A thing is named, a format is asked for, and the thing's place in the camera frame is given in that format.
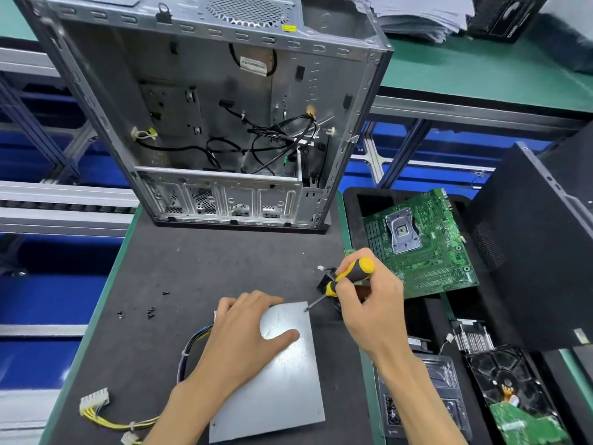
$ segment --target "hand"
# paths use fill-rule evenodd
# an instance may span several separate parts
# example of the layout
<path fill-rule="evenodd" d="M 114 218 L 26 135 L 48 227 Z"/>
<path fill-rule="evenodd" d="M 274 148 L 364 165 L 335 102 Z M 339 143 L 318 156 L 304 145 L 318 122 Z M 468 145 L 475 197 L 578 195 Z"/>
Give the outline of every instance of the hand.
<path fill-rule="evenodd" d="M 358 346 L 380 370 L 384 366 L 398 366 L 402 360 L 409 361 L 413 356 L 404 320 L 404 286 L 368 248 L 346 256 L 336 274 L 346 271 L 361 257 L 374 261 L 375 272 L 369 278 L 370 291 L 367 286 L 356 286 L 346 278 L 337 283 L 344 323 Z"/>
<path fill-rule="evenodd" d="M 279 352 L 299 338 L 295 329 L 270 340 L 260 333 L 263 313 L 283 301 L 257 290 L 243 293 L 238 299 L 221 299 L 208 343 L 187 381 L 214 384 L 229 397 L 256 377 Z"/>

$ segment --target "forearm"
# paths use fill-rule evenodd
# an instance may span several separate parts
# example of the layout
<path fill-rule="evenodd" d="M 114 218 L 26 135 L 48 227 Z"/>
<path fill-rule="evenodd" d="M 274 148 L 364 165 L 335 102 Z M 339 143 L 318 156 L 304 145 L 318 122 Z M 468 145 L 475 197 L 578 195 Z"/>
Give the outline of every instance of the forearm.
<path fill-rule="evenodd" d="M 221 408 L 226 396 L 216 384 L 204 381 L 194 387 L 194 381 L 178 384 L 167 406 L 144 445 L 195 445 L 202 432 Z"/>
<path fill-rule="evenodd" d="M 412 445 L 467 443 L 432 385 L 424 363 L 413 354 L 383 362 L 380 372 Z"/>

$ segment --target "screwdriver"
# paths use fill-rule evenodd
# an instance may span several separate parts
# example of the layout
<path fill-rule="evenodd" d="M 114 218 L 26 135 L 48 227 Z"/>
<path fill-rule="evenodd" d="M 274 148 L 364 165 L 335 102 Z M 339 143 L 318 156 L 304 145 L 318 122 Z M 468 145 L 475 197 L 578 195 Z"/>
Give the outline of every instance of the screwdriver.
<path fill-rule="evenodd" d="M 321 300 L 323 300 L 325 297 L 337 297 L 336 284 L 342 278 L 348 278 L 352 283 L 354 283 L 370 278 L 374 271 L 375 263 L 370 257 L 361 257 L 355 260 L 348 266 L 348 269 L 346 269 L 344 273 L 337 275 L 335 281 L 330 281 L 327 283 L 326 293 L 307 306 L 307 308 L 305 308 L 305 312 L 310 310 L 317 303 L 321 302 Z"/>

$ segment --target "green tabletop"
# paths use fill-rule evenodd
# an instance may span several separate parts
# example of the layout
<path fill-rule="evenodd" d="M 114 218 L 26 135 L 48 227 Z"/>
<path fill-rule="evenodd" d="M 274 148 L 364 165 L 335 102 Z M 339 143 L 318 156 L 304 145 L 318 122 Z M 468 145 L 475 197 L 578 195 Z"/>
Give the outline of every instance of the green tabletop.
<path fill-rule="evenodd" d="M 0 37 L 36 40 L 13 1 L 0 1 Z M 514 45 L 459 37 L 391 44 L 384 87 L 593 112 L 593 76 L 564 69 L 525 38 Z"/>

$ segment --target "screwdriver handle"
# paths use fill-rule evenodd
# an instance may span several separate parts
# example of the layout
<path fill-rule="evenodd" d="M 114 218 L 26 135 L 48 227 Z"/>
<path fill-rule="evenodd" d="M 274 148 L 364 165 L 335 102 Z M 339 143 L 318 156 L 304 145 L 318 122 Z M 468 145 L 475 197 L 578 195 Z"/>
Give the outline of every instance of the screwdriver handle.
<path fill-rule="evenodd" d="M 352 283 L 370 278 L 375 271 L 375 263 L 370 257 L 361 257 L 348 266 L 344 273 L 337 275 L 335 281 L 327 283 L 326 295 L 328 297 L 337 297 L 336 284 L 342 278 L 348 278 Z"/>

